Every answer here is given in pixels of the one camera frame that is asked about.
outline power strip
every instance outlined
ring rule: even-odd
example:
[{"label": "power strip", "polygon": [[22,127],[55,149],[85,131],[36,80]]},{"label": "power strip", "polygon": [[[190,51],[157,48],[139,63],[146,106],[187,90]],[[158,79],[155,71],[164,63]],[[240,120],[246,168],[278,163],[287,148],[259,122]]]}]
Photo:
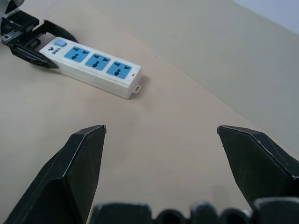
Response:
[{"label": "power strip", "polygon": [[82,44],[56,37],[40,53],[59,67],[58,72],[117,96],[129,99],[141,88],[140,65]]}]

